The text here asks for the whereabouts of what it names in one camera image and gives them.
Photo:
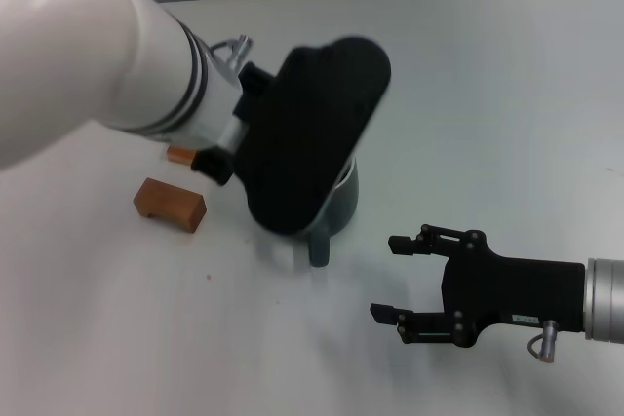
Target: black gripper pad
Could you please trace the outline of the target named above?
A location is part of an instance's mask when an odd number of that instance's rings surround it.
[[[291,51],[257,104],[234,158],[253,218],[291,235],[308,228],[341,176],[390,82],[373,41]]]

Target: white tabletop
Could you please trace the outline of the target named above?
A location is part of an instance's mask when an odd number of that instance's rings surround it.
[[[444,259],[393,256],[422,223],[501,255],[624,259],[622,0],[219,0],[167,5],[207,42],[288,51],[374,38],[393,77],[358,149],[331,263],[257,228],[162,145],[89,124],[0,174],[0,413],[620,415],[624,346],[533,328],[403,345],[371,302],[441,311]],[[194,235],[140,218],[146,177],[204,194]]]

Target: wooden block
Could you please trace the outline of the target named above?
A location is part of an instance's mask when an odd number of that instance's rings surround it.
[[[138,214],[158,217],[194,233],[206,214],[204,197],[159,180],[147,178],[135,196]]]
[[[169,145],[169,148],[167,148],[167,159],[173,163],[191,166],[193,158],[195,158],[195,153],[196,152],[193,150],[186,150],[179,146]]]

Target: mug handle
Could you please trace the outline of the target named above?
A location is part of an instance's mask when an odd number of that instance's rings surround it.
[[[327,221],[320,220],[308,234],[308,255],[313,267],[327,267],[330,263],[330,226]]]

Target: small wooden piece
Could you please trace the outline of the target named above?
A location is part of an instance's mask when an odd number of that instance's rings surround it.
[[[181,165],[191,166],[193,158],[195,158],[195,151],[180,148],[179,146],[169,145],[167,148],[167,159],[173,163],[179,163]]]
[[[159,180],[147,178],[135,196],[138,214],[159,217],[194,233],[206,214],[204,197]]]

